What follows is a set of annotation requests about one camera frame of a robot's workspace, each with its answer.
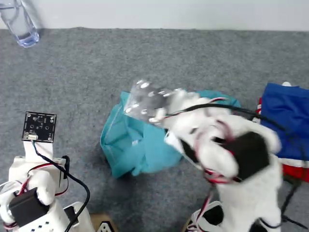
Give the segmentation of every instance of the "red wire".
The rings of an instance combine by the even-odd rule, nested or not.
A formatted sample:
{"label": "red wire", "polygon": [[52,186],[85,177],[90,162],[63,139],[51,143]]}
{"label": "red wire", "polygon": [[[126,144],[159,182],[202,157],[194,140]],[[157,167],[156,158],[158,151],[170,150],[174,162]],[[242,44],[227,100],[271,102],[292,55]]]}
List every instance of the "red wire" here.
{"label": "red wire", "polygon": [[62,191],[62,192],[56,193],[55,194],[56,197],[62,195],[63,193],[65,193],[69,189],[69,179],[67,178],[67,180],[68,180],[67,188],[64,191]]}
{"label": "red wire", "polygon": [[52,166],[51,163],[44,163],[44,164],[40,164],[38,166],[35,166],[33,168],[31,168],[29,171],[28,171],[28,175],[29,173],[32,171],[32,170],[36,170],[36,169],[39,169],[39,168],[42,168],[42,167],[47,167],[47,166]]}
{"label": "red wire", "polygon": [[23,183],[21,186],[20,192],[18,193],[18,196],[23,194],[25,192],[25,189],[27,188],[27,184],[29,183],[30,177],[27,178],[27,180]]}

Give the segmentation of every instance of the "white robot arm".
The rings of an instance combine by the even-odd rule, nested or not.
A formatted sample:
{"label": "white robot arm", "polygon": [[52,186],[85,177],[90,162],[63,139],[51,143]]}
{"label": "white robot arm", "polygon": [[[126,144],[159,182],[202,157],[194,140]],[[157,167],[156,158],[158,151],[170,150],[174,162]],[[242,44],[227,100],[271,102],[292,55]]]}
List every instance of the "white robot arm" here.
{"label": "white robot arm", "polygon": [[201,216],[212,208],[209,196],[202,209],[192,215],[193,225],[187,231],[248,232],[259,219],[265,222],[266,231],[279,232],[277,193],[282,173],[274,154],[281,148],[280,140],[274,131],[232,115],[228,109],[196,107],[222,100],[201,98],[182,89],[161,90],[139,81],[125,112],[168,129],[166,143],[216,185],[223,221],[216,226],[200,224]]}
{"label": "white robot arm", "polygon": [[69,159],[53,158],[55,126],[56,115],[26,112],[23,132],[26,155],[15,157],[9,181],[2,184],[0,192],[0,216],[6,230],[95,232],[86,208],[68,228],[83,204],[76,202],[62,208],[57,200],[68,189],[69,180],[47,160],[68,171]]}

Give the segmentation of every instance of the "white wall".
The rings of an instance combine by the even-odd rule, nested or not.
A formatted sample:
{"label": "white wall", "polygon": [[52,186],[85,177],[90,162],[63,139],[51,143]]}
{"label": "white wall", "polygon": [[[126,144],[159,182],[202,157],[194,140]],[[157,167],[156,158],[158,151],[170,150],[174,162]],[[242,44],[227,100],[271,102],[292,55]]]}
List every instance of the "white wall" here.
{"label": "white wall", "polygon": [[309,30],[309,0],[23,1],[45,28]]}

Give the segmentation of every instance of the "water bottle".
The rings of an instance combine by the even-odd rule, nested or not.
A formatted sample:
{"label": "water bottle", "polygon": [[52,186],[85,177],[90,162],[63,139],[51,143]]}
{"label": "water bottle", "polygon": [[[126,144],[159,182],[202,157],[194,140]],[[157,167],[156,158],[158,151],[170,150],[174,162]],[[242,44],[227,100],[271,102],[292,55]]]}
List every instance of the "water bottle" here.
{"label": "water bottle", "polygon": [[35,45],[40,37],[21,0],[0,0],[0,14],[18,44]]}

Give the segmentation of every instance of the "black wire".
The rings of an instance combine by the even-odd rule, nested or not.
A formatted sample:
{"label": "black wire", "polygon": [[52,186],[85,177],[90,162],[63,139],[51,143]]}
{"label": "black wire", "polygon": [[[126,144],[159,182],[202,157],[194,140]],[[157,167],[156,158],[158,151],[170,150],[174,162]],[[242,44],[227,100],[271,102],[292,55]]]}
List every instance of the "black wire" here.
{"label": "black wire", "polygon": [[301,228],[304,228],[304,229],[308,230],[308,227],[307,227],[307,226],[304,226],[303,224],[301,224],[301,223],[299,223],[299,222],[297,222],[297,221],[294,221],[294,220],[288,218],[288,217],[285,216],[285,215],[282,216],[282,220],[283,220],[283,221],[291,222],[291,223],[293,223],[293,224],[295,224],[295,225],[297,225],[297,226],[299,226],[299,227],[301,227]]}
{"label": "black wire", "polygon": [[[186,109],[183,109],[181,111],[177,111],[173,114],[167,114],[168,117],[170,116],[176,116],[178,114],[181,114],[181,113],[184,113],[184,112],[190,112],[190,111],[193,111],[193,110],[197,110],[197,109],[201,109],[201,108],[208,108],[208,107],[215,107],[215,108],[224,108],[224,109],[230,109],[230,110],[234,110],[234,111],[237,111],[237,112],[242,112],[242,113],[246,113],[248,115],[251,115],[252,117],[256,117],[256,118],[259,118],[261,120],[264,120],[270,124],[273,124],[274,126],[276,126],[278,129],[282,130],[285,132],[286,136],[288,137],[288,140],[291,144],[295,145],[293,143],[293,137],[291,135],[288,134],[287,132],[287,129],[285,127],[283,127],[282,125],[280,125],[279,123],[277,123],[276,121],[268,118],[268,117],[265,117],[263,115],[260,115],[254,111],[251,111],[251,110],[248,110],[248,109],[244,109],[244,108],[240,108],[240,107],[236,107],[236,106],[232,106],[232,105],[223,105],[223,104],[213,104],[213,103],[206,103],[206,104],[199,104],[199,105],[194,105],[194,106],[191,106],[191,107],[188,107]],[[295,222],[294,220],[291,220],[289,219],[287,216],[283,215],[287,209],[287,206],[289,205],[289,203],[291,202],[291,199],[292,197],[294,196],[294,194],[296,193],[296,191],[298,190],[299,186],[301,185],[301,181],[305,179],[306,177],[306,167],[307,167],[307,162],[306,162],[306,153],[304,151],[304,148],[303,146],[301,147],[297,147],[300,152],[301,152],[301,156],[302,156],[302,161],[303,161],[303,167],[302,167],[302,178],[299,182],[295,183],[294,186],[292,187],[292,189],[290,190],[288,196],[285,198],[285,201],[281,207],[281,218],[285,219],[285,221],[289,221],[293,224],[296,224],[302,228],[307,228],[306,226],[302,225],[301,223],[299,222]],[[260,218],[260,220],[268,227],[270,228],[277,228],[281,225],[278,225],[278,226],[270,226],[268,225],[262,218]]]}
{"label": "black wire", "polygon": [[64,174],[66,174],[69,178],[71,178],[72,180],[74,180],[75,182],[77,182],[78,184],[80,184],[81,186],[84,187],[84,189],[86,190],[87,196],[86,199],[82,205],[82,207],[80,208],[80,210],[75,214],[75,217],[70,221],[70,223],[68,224],[66,230],[64,232],[69,232],[69,230],[71,229],[71,227],[73,226],[73,224],[75,223],[75,221],[78,219],[78,216],[82,213],[82,211],[86,208],[86,205],[88,204],[89,200],[90,200],[90,190],[88,188],[88,186],[81,180],[77,179],[75,176],[71,175],[67,170],[65,170],[63,167],[61,167],[60,165],[58,165],[56,162],[52,161],[51,159],[47,158],[44,155],[41,155],[36,146],[35,146],[35,141],[32,141],[33,147],[35,152],[37,153],[38,156],[40,156],[43,160],[45,160],[48,163],[51,163],[52,165],[54,165],[56,168],[58,168],[60,171],[62,171]]}

